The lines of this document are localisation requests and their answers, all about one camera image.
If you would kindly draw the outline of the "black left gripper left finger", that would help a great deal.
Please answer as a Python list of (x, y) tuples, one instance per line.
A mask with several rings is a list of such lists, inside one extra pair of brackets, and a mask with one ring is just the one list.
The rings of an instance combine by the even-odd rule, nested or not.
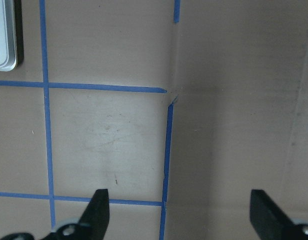
[(110, 201), (107, 189), (93, 194), (77, 222), (52, 230), (44, 240), (103, 240), (110, 222)]

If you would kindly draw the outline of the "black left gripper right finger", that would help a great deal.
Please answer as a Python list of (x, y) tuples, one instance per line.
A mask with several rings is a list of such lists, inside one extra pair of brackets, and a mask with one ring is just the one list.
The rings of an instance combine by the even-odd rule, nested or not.
[(293, 222), (262, 189), (251, 190), (249, 220), (261, 240), (308, 240), (308, 223)]

